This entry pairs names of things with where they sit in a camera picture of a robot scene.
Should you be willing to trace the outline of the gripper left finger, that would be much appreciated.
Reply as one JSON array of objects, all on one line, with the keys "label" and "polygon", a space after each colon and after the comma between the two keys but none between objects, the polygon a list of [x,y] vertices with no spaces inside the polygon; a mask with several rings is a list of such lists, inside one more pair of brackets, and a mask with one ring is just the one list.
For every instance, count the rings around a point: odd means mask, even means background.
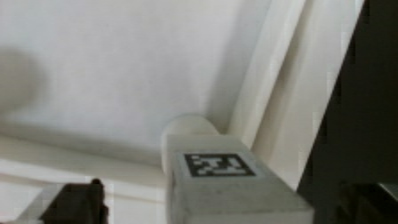
[{"label": "gripper left finger", "polygon": [[105,185],[100,179],[70,183],[39,216],[43,224],[109,224]]}]

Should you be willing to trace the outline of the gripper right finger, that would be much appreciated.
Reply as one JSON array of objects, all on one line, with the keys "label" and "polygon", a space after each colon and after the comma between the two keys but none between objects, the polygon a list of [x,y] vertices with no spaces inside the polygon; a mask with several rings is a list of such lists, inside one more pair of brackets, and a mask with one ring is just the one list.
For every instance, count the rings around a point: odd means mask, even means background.
[{"label": "gripper right finger", "polygon": [[341,184],[336,224],[398,224],[398,184]]}]

